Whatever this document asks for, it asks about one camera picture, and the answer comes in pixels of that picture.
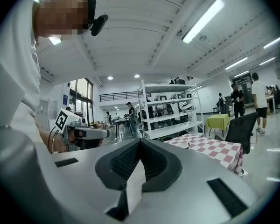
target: railing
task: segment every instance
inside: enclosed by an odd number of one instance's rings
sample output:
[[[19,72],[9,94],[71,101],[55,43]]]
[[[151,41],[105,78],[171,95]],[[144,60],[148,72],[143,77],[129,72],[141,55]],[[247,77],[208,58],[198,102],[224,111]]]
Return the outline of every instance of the railing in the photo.
[[[99,95],[100,102],[119,100],[119,99],[133,99],[133,98],[138,98],[138,93],[136,91]]]

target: black cap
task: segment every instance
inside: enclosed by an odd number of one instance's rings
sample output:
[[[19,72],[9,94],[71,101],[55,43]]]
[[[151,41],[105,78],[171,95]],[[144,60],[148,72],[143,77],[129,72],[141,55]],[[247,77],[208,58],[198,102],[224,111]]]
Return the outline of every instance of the black cap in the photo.
[[[94,21],[96,0],[88,0],[88,20]]]

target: cable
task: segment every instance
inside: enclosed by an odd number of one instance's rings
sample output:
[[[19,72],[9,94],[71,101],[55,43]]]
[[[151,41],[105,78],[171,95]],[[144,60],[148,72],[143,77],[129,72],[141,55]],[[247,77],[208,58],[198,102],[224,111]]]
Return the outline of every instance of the cable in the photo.
[[[54,141],[55,141],[55,137],[58,134],[59,130],[57,130],[53,136],[53,141],[52,141],[52,153],[54,153]]]
[[[56,126],[55,126],[54,128],[52,128],[52,130],[51,130],[51,132],[50,132],[50,134],[49,134],[48,145],[47,145],[48,150],[49,150],[49,144],[50,144],[50,136],[51,136],[52,131],[53,131],[55,128],[56,128]]]

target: backpack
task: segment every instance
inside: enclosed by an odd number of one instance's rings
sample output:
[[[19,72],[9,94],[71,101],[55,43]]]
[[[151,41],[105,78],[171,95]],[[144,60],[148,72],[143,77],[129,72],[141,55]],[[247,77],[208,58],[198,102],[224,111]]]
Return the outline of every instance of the backpack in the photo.
[[[222,98],[222,97],[219,98],[219,104],[220,104],[220,106],[224,106],[224,101],[223,101],[223,98]]]
[[[168,111],[168,113],[172,113],[172,112],[173,112],[173,109],[172,109],[172,107],[171,107],[171,104],[168,104],[168,105],[167,105],[167,111]]]

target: desk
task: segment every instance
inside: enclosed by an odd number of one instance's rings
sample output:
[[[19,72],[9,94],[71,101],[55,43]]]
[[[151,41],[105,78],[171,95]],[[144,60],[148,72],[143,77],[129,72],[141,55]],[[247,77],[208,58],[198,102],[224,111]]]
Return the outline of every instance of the desk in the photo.
[[[218,128],[222,129],[222,134],[224,137],[224,129],[229,124],[229,116],[228,114],[214,114],[206,119],[206,130],[210,128]]]
[[[189,143],[189,149],[209,156],[231,172],[240,175],[243,165],[243,148],[241,144],[213,140],[191,134],[185,134],[167,140],[164,143],[179,146],[180,143],[185,142]]]
[[[275,97],[274,95],[267,96],[266,100],[273,99],[273,110],[274,110],[274,114],[275,114],[276,113],[276,106],[275,106],[275,99],[274,99],[274,97]]]
[[[119,125],[120,124],[127,123],[128,129],[131,131],[131,135],[133,135],[129,119],[119,119],[119,120],[116,120],[115,123],[116,123],[116,138],[115,138],[115,140],[117,139],[117,132],[119,130]]]

